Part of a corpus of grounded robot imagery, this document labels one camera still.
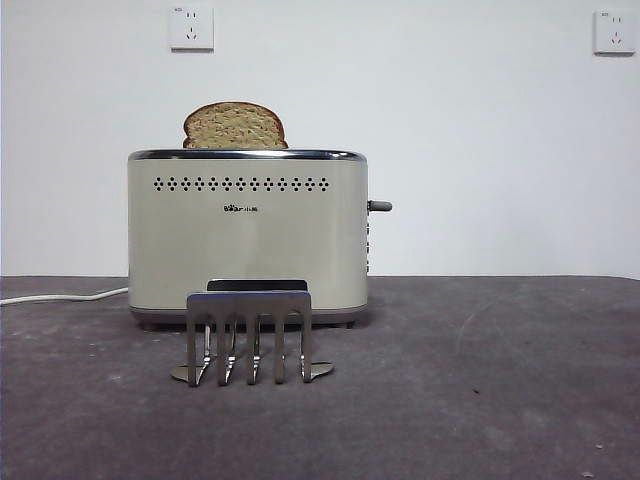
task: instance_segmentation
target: gray countertop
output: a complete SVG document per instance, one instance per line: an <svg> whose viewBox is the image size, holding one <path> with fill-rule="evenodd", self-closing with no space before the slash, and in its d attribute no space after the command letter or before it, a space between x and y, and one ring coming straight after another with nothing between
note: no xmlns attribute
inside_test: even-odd
<svg viewBox="0 0 640 480"><path fill-rule="evenodd" d="M172 380L184 330L142 330L124 295L2 307L2 478L640 478L640 282L377 277L369 301L314 331L330 376L303 384L289 357L274 385L265 334L258 385L239 362L224 388Z"/></svg>

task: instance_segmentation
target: wall outlet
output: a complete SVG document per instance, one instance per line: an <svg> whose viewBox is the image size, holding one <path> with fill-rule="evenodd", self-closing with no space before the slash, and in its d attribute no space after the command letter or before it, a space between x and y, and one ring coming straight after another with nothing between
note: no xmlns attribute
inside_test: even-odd
<svg viewBox="0 0 640 480"><path fill-rule="evenodd" d="M169 11L171 50L213 50L213 8L178 5Z"/></svg>
<svg viewBox="0 0 640 480"><path fill-rule="evenodd" d="M636 51L636 13L630 10L599 10L594 13L595 53L623 53Z"/></svg>

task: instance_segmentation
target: chrome trim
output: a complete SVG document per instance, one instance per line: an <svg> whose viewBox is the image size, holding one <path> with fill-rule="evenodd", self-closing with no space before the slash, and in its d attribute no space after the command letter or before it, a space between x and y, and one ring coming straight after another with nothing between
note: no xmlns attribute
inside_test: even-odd
<svg viewBox="0 0 640 480"><path fill-rule="evenodd" d="M347 160L367 162L361 153L340 150L215 150L185 148L180 150L139 150L129 155L136 160Z"/></svg>

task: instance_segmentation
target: power cord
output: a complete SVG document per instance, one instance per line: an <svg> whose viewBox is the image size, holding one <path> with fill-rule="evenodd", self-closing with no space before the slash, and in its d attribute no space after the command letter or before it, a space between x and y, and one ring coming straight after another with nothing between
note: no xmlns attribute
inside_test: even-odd
<svg viewBox="0 0 640 480"><path fill-rule="evenodd" d="M32 295L30 297L16 297L5 298L0 300L0 307L5 305L13 305L14 303L27 303L27 302L49 302L56 300L70 300L72 302L88 302L92 300L101 300L103 298L111 297L113 295L119 295L121 293L128 292L128 288L118 288L116 290L109 290L108 292L97 293L95 295Z"/></svg>

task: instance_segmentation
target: whole grain bread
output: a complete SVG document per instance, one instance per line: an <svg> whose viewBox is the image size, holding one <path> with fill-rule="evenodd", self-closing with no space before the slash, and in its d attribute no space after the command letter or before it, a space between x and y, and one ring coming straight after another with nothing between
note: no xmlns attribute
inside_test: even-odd
<svg viewBox="0 0 640 480"><path fill-rule="evenodd" d="M284 129L271 110L247 102L221 102L199 108L184 121L184 148L287 148Z"/></svg>

